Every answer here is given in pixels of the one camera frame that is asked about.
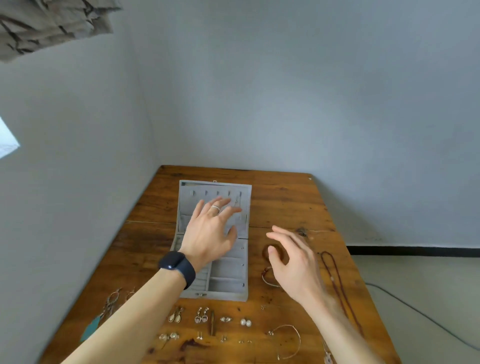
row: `gray jewelry box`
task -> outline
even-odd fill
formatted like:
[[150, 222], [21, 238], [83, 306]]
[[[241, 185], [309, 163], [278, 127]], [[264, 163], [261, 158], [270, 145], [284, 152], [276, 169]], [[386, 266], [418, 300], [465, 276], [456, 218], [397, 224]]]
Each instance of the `gray jewelry box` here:
[[228, 219], [225, 234], [235, 225], [237, 240], [223, 257], [204, 267], [182, 298], [208, 298], [211, 300], [246, 301], [248, 299], [248, 225], [250, 217], [249, 184], [203, 181], [180, 181], [177, 227], [170, 250], [179, 250], [183, 235], [198, 201], [210, 201], [217, 196], [231, 198], [228, 204], [241, 207], [242, 212]]

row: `forearm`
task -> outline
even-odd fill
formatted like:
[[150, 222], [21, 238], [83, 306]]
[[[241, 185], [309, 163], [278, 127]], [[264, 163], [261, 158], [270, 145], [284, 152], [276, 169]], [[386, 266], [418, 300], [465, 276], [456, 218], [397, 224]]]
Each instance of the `forearm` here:
[[176, 270], [159, 270], [63, 363], [139, 363], [185, 288]]
[[312, 296], [304, 308], [338, 364], [384, 363], [352, 327], [333, 297]]

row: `brown cord necklace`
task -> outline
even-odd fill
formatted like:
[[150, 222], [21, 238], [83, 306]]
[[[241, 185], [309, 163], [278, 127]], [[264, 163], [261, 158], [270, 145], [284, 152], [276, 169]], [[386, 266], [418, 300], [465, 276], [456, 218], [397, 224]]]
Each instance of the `brown cord necklace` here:
[[336, 286], [335, 284], [335, 279], [334, 277], [332, 276], [332, 273], [330, 272], [330, 269], [328, 268], [328, 265], [327, 263], [325, 262], [325, 259], [324, 259], [324, 254], [326, 255], [329, 255], [331, 258], [332, 258], [332, 261], [333, 261], [333, 264], [334, 264], [334, 267], [335, 267], [335, 271], [336, 271], [336, 274], [338, 276], [338, 282], [340, 283], [340, 290], [342, 291], [343, 293], [343, 296], [345, 297], [345, 302], [347, 302], [347, 305], [350, 309], [350, 312], [352, 313], [352, 316], [353, 316], [353, 319], [355, 320], [355, 323], [357, 324], [357, 327], [359, 329], [359, 333], [360, 335], [362, 335], [363, 337], [363, 329], [360, 325], [360, 322], [358, 321], [357, 319], [357, 316], [355, 315], [355, 312], [353, 311], [353, 308], [350, 304], [350, 301], [348, 300], [348, 297], [347, 297], [347, 294], [345, 293], [345, 289], [343, 288], [343, 283], [342, 283], [342, 278], [340, 276], [340, 272], [338, 271], [338, 267], [336, 265], [336, 261], [335, 261], [335, 258], [333, 257], [333, 255], [331, 253], [329, 253], [328, 251], [323, 251], [320, 253], [320, 258], [322, 259], [322, 263], [324, 264], [325, 266], [325, 269], [327, 270], [328, 272], [328, 275], [330, 276], [330, 280], [332, 281], [332, 285], [333, 285], [333, 289], [335, 290], [335, 293], [337, 295], [337, 297], [339, 298], [340, 300], [340, 304], [342, 306], [342, 310], [343, 310], [343, 313], [345, 314], [346, 317], [348, 317], [347, 315], [347, 310], [345, 309], [345, 306], [343, 305], [343, 301], [342, 301], [342, 297], [340, 296], [340, 292], [338, 291], [338, 287]]

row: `silver ring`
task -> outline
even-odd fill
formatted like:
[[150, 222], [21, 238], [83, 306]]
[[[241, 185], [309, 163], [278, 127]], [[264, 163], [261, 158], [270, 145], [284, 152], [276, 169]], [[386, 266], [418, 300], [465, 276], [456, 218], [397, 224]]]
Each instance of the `silver ring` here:
[[220, 208], [218, 206], [212, 205], [212, 207], [215, 207], [218, 210], [218, 213], [220, 213]]

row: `floor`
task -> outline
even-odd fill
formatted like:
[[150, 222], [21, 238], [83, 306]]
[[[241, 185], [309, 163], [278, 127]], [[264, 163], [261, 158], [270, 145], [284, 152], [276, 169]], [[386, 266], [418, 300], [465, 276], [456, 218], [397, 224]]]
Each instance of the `floor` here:
[[[480, 347], [480, 258], [355, 255], [353, 260], [365, 282]], [[369, 291], [404, 364], [480, 363], [480, 352], [381, 290]]]

